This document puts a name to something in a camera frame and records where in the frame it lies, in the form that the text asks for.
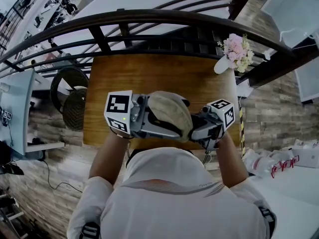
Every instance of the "yellow black tape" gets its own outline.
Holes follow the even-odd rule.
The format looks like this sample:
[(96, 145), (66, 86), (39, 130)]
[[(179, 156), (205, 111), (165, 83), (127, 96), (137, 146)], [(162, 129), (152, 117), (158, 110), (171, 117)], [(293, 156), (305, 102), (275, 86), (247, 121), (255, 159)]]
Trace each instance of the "yellow black tape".
[(240, 102), (239, 103), (239, 115), (240, 115), (240, 128), (241, 128), (241, 157), (245, 155), (245, 134), (244, 134), (244, 119), (243, 119), (243, 110), (241, 108)]

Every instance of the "white shirt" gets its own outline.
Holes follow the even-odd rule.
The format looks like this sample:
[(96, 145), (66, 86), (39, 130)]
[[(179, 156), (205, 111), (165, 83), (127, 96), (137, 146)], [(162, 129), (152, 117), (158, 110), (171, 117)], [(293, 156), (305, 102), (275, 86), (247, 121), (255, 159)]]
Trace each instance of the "white shirt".
[(191, 153), (152, 149), (132, 158), (115, 190), (101, 177), (88, 180), (67, 237), (95, 222), (103, 239), (266, 239), (257, 201), (269, 208), (249, 179), (229, 189)]

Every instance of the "white cube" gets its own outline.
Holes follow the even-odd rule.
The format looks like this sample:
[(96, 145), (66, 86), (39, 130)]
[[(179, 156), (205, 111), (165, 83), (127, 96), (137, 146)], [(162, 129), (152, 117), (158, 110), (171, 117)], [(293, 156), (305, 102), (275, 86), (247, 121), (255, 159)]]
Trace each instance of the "white cube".
[(109, 92), (104, 108), (104, 117), (107, 124), (130, 134), (130, 116), (132, 104), (132, 90)]
[(224, 131), (226, 131), (235, 122), (234, 105), (224, 99), (213, 101), (207, 104), (211, 107), (211, 111), (216, 113), (221, 121), (223, 121)]

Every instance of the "person in background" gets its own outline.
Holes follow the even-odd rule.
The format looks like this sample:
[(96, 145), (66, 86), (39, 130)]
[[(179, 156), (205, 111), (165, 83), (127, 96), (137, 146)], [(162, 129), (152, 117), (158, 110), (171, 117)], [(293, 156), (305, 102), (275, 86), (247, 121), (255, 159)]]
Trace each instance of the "person in background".
[[(53, 42), (53, 40), (51, 38), (48, 39), (48, 42), (51, 44), (51, 47), (57, 47), (58, 45), (56, 45), (56, 43)], [(63, 51), (61, 50), (57, 50), (57, 52), (59, 52), (60, 54), (63, 54)]]
[(76, 11), (78, 9), (75, 4), (70, 3), (70, 0), (62, 0), (61, 4), (70, 15), (72, 14), (73, 11)]
[[(0, 23), (2, 22), (2, 21), (5, 21), (7, 19), (7, 17), (2, 13), (2, 12), (0, 12)], [(10, 21), (8, 20), (7, 22), (6, 22), (6, 25), (5, 26), (8, 26), (10, 24)]]

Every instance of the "white desk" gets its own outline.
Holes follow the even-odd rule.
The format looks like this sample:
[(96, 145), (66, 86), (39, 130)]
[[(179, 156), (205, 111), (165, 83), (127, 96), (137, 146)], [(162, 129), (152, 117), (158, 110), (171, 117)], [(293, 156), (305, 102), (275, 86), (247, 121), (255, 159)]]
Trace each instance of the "white desk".
[(6, 76), (1, 78), (0, 82), (10, 85), (10, 90), (7, 93), (0, 93), (0, 106), (12, 114), (9, 126), (5, 127), (2, 123), (0, 124), (0, 140), (5, 141), (9, 146), (11, 131), (12, 149), (22, 155), (25, 155), (26, 152), (64, 147), (65, 143), (63, 142), (27, 146), (27, 127), (32, 91), (49, 90), (50, 82), (35, 73), (33, 69)]
[(43, 20), (41, 21), (41, 24), (38, 27), (38, 30), (40, 32), (44, 31), (44, 29), (46, 28), (46, 25), (48, 25), (48, 23), (51, 20), (52, 16), (56, 12), (56, 10), (59, 8), (59, 5), (60, 4), (56, 4), (50, 10), (48, 10), (48, 11), (46, 11), (46, 12), (41, 14), (41, 17), (43, 17)]

